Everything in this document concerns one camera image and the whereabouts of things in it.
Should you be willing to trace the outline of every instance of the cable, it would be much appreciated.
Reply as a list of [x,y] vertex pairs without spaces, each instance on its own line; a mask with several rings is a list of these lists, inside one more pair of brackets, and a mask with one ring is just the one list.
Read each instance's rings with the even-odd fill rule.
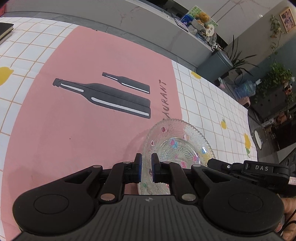
[[235,100],[237,101],[235,95],[232,93],[231,89],[229,88],[229,86],[227,85],[228,83],[225,82],[225,85],[227,86],[227,88],[229,89],[230,93],[233,95],[233,97],[235,98]]
[[242,78],[241,78],[240,82],[239,82],[238,84],[236,84],[236,85],[239,85],[239,84],[241,83],[241,81],[242,81],[243,78],[244,78],[244,74],[243,74],[243,72],[242,72]]
[[281,228],[281,230],[279,231],[279,233],[281,234],[284,230],[285,230],[285,228],[286,227],[288,227],[290,224],[292,224],[292,223],[295,223],[296,224],[296,221],[291,221],[291,222],[289,222],[290,220],[291,220],[291,218],[294,216],[294,214],[296,213],[296,209],[294,210],[294,212],[292,213],[292,215],[287,219],[287,221],[284,223],[284,225],[282,226],[282,228]]

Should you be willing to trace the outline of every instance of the white grid pattern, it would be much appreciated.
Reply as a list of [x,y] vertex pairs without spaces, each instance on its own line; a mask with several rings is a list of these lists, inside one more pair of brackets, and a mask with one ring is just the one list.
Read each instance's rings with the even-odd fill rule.
[[[44,63],[78,25],[39,18],[0,18],[0,22],[14,24],[12,36],[0,45],[0,68],[14,70],[0,86],[1,198],[6,151],[21,105]],[[5,241],[1,220],[0,240]]]
[[[228,163],[257,161],[251,138],[248,110],[204,78],[172,61],[184,121],[195,126],[209,142],[215,157]],[[225,120],[226,129],[221,127]],[[244,134],[251,142],[247,155]]]

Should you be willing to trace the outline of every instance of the human hand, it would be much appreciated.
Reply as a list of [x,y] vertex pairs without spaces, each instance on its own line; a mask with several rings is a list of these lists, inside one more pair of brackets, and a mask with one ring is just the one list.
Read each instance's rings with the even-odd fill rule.
[[[296,209],[296,198],[282,198],[281,200],[284,204],[284,212],[285,212],[286,220],[287,220]],[[291,222],[291,221],[296,221],[296,215],[294,215],[289,220],[289,222]],[[276,232],[280,231],[281,228],[282,228],[282,225],[280,224],[277,227]],[[292,241],[295,238],[295,236],[296,236],[296,224],[292,223],[288,227],[285,228],[285,230],[283,231],[282,238],[285,241]]]

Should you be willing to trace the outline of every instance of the potted plant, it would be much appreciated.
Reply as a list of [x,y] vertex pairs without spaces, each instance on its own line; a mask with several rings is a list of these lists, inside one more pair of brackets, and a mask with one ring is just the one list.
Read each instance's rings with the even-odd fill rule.
[[293,103],[295,102],[295,100],[296,100],[296,99],[295,99],[293,93],[289,94],[289,95],[286,97],[286,102],[287,102],[288,105],[293,104]]
[[281,34],[283,34],[284,32],[281,30],[281,24],[279,22],[279,20],[277,18],[275,18],[273,15],[270,18],[271,24],[270,24],[270,31],[272,31],[272,35],[270,36],[270,38],[272,39],[277,39],[277,43],[274,41],[271,42],[271,49],[272,49],[272,53],[274,53],[275,55],[278,54],[277,51],[275,51],[278,47],[279,47],[279,41],[281,40]]
[[255,66],[257,68],[259,68],[257,65],[255,64],[251,64],[247,59],[252,58],[257,56],[257,54],[253,54],[253,55],[249,55],[245,58],[239,58],[242,54],[242,51],[238,51],[238,45],[239,45],[239,39],[237,38],[237,44],[236,44],[236,48],[235,48],[235,42],[234,42],[234,35],[233,35],[233,41],[232,41],[232,51],[231,51],[231,55],[229,57],[228,53],[227,56],[229,58],[229,60],[231,61],[233,67],[226,72],[225,74],[223,74],[221,76],[222,79],[224,79],[225,77],[227,77],[229,75],[229,72],[232,70],[235,70],[237,73],[242,73],[242,71],[247,72],[249,75],[253,76],[248,70],[246,70],[245,68],[243,68],[244,65],[250,64],[252,66]]
[[283,85],[285,81],[289,81],[292,78],[292,73],[289,69],[286,69],[282,64],[274,61],[271,65],[271,70],[264,77],[262,83],[258,85],[256,91],[256,97],[266,97],[267,94],[274,88]]

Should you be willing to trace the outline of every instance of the yellow lemon print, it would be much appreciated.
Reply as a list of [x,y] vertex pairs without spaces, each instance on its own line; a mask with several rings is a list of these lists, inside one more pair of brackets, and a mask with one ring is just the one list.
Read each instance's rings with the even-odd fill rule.
[[224,119],[222,119],[220,124],[223,129],[225,129],[225,130],[227,129],[226,121]]
[[3,85],[6,80],[8,80],[9,76],[13,73],[14,70],[8,67],[0,68],[0,85]]
[[191,74],[192,74],[195,78],[197,78],[197,79],[201,79],[201,78],[202,78],[200,75],[198,75],[197,73],[195,73],[195,72],[193,72],[193,71],[191,71]]
[[204,161],[207,163],[208,160],[210,160],[212,157],[212,155],[210,153],[201,153],[202,158],[204,159]]
[[246,133],[244,134],[244,145],[246,147],[247,155],[248,157],[250,157],[249,154],[251,149],[251,142],[250,142],[249,136]]

